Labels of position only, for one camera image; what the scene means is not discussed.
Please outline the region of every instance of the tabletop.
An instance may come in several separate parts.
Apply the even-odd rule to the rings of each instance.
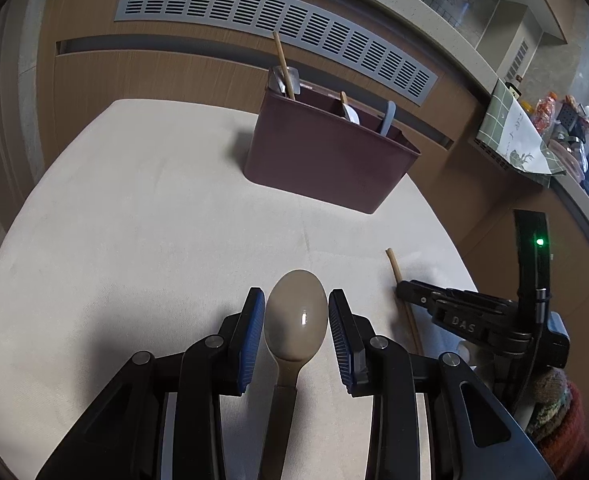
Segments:
[[[475,290],[409,176],[373,215],[252,184],[257,116],[121,100],[89,124],[28,197],[0,250],[0,456],[33,479],[136,351],[182,352],[292,269],[343,288],[352,311],[411,350],[385,250],[406,279]],[[456,338],[415,307],[426,353]],[[230,479],[257,477],[276,365],[222,397]],[[363,479],[372,400],[341,384],[329,333],[302,370],[284,480]]]

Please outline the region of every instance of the green checkered cloth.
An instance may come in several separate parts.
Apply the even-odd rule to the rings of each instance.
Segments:
[[[505,86],[503,81],[498,80],[494,92],[492,93],[490,106],[487,108],[487,112],[485,112],[485,118],[481,124],[481,127],[479,128],[477,139],[491,150],[496,152],[497,155],[508,162],[508,164],[510,164],[520,174],[523,174],[528,178],[543,184],[543,186],[548,187],[551,175],[524,171],[521,168],[517,168],[509,159],[505,158],[502,154],[497,152],[499,142],[501,141],[501,136],[503,135],[503,128],[505,126],[507,113],[510,110],[513,102],[514,97],[510,93],[510,90],[507,89],[507,86]],[[541,140],[541,153],[545,156],[551,174],[565,173],[564,168],[561,166],[561,162],[558,160],[556,155],[554,155],[554,153],[548,149],[543,140]]]

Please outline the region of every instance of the wooden stick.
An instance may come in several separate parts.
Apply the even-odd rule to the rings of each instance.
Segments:
[[[385,251],[388,255],[389,262],[392,265],[392,272],[394,273],[394,279],[397,283],[403,281],[403,276],[401,276],[401,269],[399,269],[399,264],[397,262],[397,257],[394,255],[394,251],[391,248]],[[409,306],[405,301],[401,300],[401,298],[397,298],[397,301],[401,303],[401,306],[405,310],[405,314],[407,315],[407,320],[410,325],[410,332],[412,332],[412,339],[414,340],[415,350],[419,355],[425,355],[423,351],[423,343],[421,343],[421,336],[418,333],[418,326],[417,320],[414,317],[414,311],[412,311],[412,307]]]
[[[288,72],[288,66],[286,63],[286,55],[284,54],[284,48],[281,46],[281,38],[279,38],[279,33],[274,30],[272,32],[272,36],[274,37],[274,43],[276,43],[276,53],[279,56],[279,63],[281,64],[281,72],[284,73],[284,81],[286,82],[286,91],[288,97],[295,101],[294,99],[294,88],[292,87],[292,80],[290,79],[290,73]]]

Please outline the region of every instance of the metal screw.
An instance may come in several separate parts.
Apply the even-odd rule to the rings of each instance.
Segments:
[[[461,358],[453,352],[446,352],[441,359],[443,359],[443,362],[448,366],[459,366],[459,363],[461,362]]]
[[[370,344],[379,350],[383,350],[388,346],[388,340],[382,335],[376,335],[370,339]]]
[[[211,335],[206,339],[207,348],[219,348],[223,345],[223,337],[220,335]]]
[[[150,352],[141,350],[132,356],[132,362],[136,365],[145,365],[150,360]]]

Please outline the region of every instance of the wooden handle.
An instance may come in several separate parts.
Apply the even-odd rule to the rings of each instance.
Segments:
[[[295,403],[295,386],[279,386],[277,384],[274,387],[258,480],[281,479],[284,463],[286,462]]]
[[[295,101],[294,89],[292,88],[292,80],[290,79],[290,73],[288,72],[288,66],[286,63],[286,55],[284,54],[284,48],[281,46],[281,38],[279,38],[279,33],[276,30],[273,31],[272,35],[274,37],[274,43],[276,43],[276,53],[279,56],[281,72],[284,73],[284,82],[286,83],[286,91],[288,97]]]
[[[394,279],[397,283],[402,282],[403,276],[401,276],[401,269],[399,269],[399,264],[397,262],[397,257],[394,255],[394,251],[391,248],[388,248],[385,253],[388,255],[389,262],[392,265]],[[417,320],[414,317],[414,311],[412,311],[412,307],[409,306],[405,301],[401,300],[401,298],[397,297],[397,301],[401,304],[401,307],[403,310],[405,310],[405,314],[407,315],[407,322],[410,325],[410,332],[412,333],[412,339],[414,340],[417,354],[425,355],[423,352],[423,343],[421,343],[421,336],[418,333]]]

